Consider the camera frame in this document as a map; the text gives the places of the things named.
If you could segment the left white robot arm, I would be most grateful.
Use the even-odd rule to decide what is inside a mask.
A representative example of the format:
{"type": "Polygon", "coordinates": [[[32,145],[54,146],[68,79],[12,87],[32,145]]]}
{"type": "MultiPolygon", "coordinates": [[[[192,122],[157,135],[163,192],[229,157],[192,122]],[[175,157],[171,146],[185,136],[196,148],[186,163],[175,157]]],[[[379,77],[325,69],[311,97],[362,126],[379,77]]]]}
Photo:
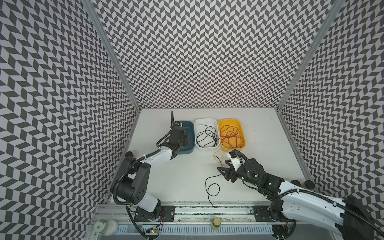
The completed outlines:
{"type": "Polygon", "coordinates": [[[135,158],[126,154],[112,186],[113,201],[119,206],[134,205],[144,218],[155,221],[161,216],[161,201],[147,193],[151,170],[176,158],[182,147],[189,145],[188,132],[171,112],[170,131],[157,143],[157,150],[135,158]]]}

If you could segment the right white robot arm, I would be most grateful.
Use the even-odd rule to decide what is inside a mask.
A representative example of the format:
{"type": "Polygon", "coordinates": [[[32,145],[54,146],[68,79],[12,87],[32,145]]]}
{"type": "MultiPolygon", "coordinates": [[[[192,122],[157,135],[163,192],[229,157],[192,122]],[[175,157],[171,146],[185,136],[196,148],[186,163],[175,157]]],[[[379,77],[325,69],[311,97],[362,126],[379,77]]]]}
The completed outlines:
{"type": "Polygon", "coordinates": [[[263,210],[254,210],[256,220],[293,223],[278,230],[275,239],[289,238],[298,222],[326,229],[344,240],[372,240],[375,235],[384,235],[368,210],[353,196],[328,197],[267,173],[255,159],[229,157],[225,161],[227,167],[217,168],[225,180],[241,180],[271,202],[263,210]]]}

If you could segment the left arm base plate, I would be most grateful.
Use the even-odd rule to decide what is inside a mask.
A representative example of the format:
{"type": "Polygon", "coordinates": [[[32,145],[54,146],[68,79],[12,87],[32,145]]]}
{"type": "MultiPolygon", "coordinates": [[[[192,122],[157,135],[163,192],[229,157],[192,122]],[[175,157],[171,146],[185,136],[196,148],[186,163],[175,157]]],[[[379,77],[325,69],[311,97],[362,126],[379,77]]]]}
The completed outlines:
{"type": "Polygon", "coordinates": [[[153,212],[148,212],[137,207],[134,215],[136,222],[173,222],[175,217],[175,206],[157,206],[153,212]]]}

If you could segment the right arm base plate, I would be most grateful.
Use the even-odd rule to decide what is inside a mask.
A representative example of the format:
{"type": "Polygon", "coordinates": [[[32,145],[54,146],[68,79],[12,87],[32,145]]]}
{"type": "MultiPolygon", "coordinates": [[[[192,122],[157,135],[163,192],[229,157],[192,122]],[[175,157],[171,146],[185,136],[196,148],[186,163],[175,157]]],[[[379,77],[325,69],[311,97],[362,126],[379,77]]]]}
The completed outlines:
{"type": "Polygon", "coordinates": [[[268,210],[268,206],[253,206],[252,214],[255,217],[256,222],[275,222],[275,220],[271,217],[270,212],[268,210]]]}

